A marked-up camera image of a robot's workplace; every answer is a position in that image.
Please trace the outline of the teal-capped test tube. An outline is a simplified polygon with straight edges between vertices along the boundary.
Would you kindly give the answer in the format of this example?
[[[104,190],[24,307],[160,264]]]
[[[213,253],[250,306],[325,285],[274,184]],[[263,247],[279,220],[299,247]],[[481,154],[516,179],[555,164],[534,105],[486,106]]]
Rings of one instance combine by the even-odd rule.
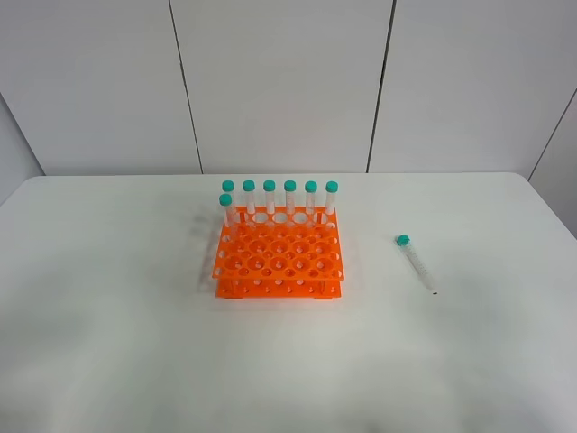
[[[395,239],[395,242],[401,252],[407,257],[422,284],[431,293],[437,294],[438,290],[435,288],[431,274],[425,267],[424,263],[420,260],[417,254],[417,250],[412,244],[410,237],[406,234],[398,235]]]

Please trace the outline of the row tube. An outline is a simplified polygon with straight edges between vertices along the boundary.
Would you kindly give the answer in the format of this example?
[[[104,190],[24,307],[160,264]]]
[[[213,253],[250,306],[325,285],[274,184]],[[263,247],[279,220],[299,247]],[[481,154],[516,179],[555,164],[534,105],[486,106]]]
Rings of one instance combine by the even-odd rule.
[[[263,182],[263,189],[265,192],[265,204],[268,215],[275,214],[275,190],[276,183],[274,180],[265,180]]]
[[[254,215],[256,213],[255,207],[255,183],[253,180],[245,180],[243,182],[243,191],[246,202],[246,211],[248,215]]]
[[[325,184],[325,213],[332,215],[335,211],[335,198],[338,191],[338,183],[334,180],[329,180]]]
[[[288,215],[294,215],[295,214],[296,189],[297,189],[297,184],[294,180],[286,180],[284,182],[285,205],[286,205],[286,213]]]
[[[315,213],[317,184],[313,180],[308,180],[305,184],[306,192],[306,214],[312,216]]]
[[[224,210],[224,223],[231,227],[235,224],[235,217],[237,215],[237,208],[234,199],[234,182],[232,180],[224,180],[222,182],[223,193],[219,197],[219,204]]]

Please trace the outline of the orange test tube rack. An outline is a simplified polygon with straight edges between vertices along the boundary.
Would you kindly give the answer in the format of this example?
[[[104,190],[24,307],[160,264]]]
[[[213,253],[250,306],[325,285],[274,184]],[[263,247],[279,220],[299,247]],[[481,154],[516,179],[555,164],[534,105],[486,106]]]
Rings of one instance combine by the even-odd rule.
[[[212,277],[220,299],[338,299],[344,281],[337,214],[284,206],[269,215],[238,206],[232,226],[222,226]]]

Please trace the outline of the front-left racked test tube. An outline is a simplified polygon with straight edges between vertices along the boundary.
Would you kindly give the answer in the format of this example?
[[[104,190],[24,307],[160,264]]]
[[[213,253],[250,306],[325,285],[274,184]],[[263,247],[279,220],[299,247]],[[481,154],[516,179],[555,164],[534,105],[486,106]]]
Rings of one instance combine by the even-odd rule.
[[[238,236],[239,223],[233,196],[230,193],[221,194],[219,204],[224,210],[224,226],[227,228],[229,236],[234,239]]]

